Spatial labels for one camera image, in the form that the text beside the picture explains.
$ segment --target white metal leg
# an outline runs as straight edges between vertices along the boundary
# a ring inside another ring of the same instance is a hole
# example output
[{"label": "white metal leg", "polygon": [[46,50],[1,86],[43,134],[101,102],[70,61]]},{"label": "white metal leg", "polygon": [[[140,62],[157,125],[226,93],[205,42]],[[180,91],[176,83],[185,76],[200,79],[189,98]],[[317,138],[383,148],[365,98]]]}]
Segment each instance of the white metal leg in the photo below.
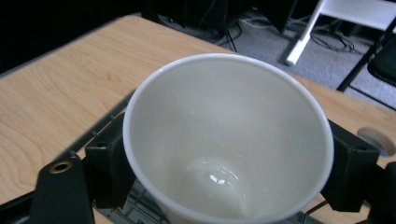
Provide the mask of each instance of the white metal leg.
[{"label": "white metal leg", "polygon": [[297,63],[298,59],[300,58],[300,55],[303,53],[303,50],[309,41],[311,31],[318,20],[320,11],[323,9],[325,2],[326,0],[318,1],[314,13],[312,14],[311,19],[308,22],[308,25],[306,26],[303,34],[300,36],[297,43],[294,45],[293,49],[291,50],[288,58],[286,59],[286,64],[295,65]]}]

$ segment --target white cup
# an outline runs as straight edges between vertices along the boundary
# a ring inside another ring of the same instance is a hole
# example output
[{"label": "white cup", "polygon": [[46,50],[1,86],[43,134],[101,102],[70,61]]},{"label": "white cup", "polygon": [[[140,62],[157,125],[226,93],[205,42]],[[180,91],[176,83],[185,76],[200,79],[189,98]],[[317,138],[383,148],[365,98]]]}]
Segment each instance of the white cup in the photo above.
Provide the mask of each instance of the white cup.
[{"label": "white cup", "polygon": [[269,223],[299,212],[332,168],[314,97],[273,66],[202,54],[149,76],[128,104],[123,141],[171,223]]}]

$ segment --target chair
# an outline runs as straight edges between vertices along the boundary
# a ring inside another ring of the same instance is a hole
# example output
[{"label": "chair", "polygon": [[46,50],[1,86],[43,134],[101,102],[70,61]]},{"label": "chair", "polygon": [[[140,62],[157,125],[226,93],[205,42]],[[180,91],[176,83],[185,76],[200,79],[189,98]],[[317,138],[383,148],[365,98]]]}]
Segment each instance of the chair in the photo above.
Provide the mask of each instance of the chair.
[{"label": "chair", "polygon": [[396,17],[390,23],[387,30],[381,34],[378,40],[367,50],[361,60],[337,87],[338,91],[345,91],[349,87],[379,102],[387,108],[396,110],[394,106],[382,102],[371,96],[369,93],[359,90],[351,85],[351,82],[359,74],[363,66],[367,64],[367,70],[371,75],[393,87],[396,87],[396,35],[393,33],[395,26]]}]

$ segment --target wooden table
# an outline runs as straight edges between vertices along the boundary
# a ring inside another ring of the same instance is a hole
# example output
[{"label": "wooden table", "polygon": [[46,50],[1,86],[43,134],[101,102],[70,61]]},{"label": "wooden table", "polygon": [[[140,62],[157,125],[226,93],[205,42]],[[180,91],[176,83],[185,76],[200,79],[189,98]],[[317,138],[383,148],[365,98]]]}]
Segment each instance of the wooden table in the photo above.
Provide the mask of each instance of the wooden table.
[{"label": "wooden table", "polygon": [[[208,52],[230,51],[128,16],[2,77],[0,204],[33,190],[44,165],[152,72]],[[376,128],[396,142],[396,113],[295,77],[315,95],[329,119],[352,133],[360,127]],[[379,164],[389,161],[396,161],[395,156],[380,158]],[[329,207],[314,214],[326,223],[354,223],[366,216],[367,209],[341,214]],[[101,215],[95,218],[108,223]]]}]

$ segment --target gray carpet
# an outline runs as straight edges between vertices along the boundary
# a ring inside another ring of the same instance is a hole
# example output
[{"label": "gray carpet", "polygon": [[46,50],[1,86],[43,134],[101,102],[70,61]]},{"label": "gray carpet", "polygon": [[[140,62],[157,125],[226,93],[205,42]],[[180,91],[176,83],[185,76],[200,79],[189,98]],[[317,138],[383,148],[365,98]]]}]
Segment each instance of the gray carpet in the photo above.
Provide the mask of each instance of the gray carpet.
[{"label": "gray carpet", "polygon": [[[242,29],[242,34],[234,41],[238,53],[269,63],[283,71],[292,72],[332,89],[335,89],[342,82],[362,57],[357,52],[337,52],[324,48],[311,39],[297,64],[288,66],[285,65],[285,60],[300,32],[287,30],[284,34],[281,34],[271,25],[255,25],[254,23],[251,25],[251,22],[246,23],[244,20],[240,20],[238,23]],[[231,36],[235,36],[239,30],[232,27],[230,32]],[[321,35],[320,38],[335,46],[342,47],[341,43],[332,37]],[[355,49],[360,53],[365,53],[371,44],[369,41],[357,37],[346,38],[353,43]],[[233,49],[231,42],[222,46]],[[396,106],[396,89],[371,76],[365,67],[352,82],[352,85],[393,107]],[[377,102],[350,88],[346,90],[345,94],[378,105]]]}]

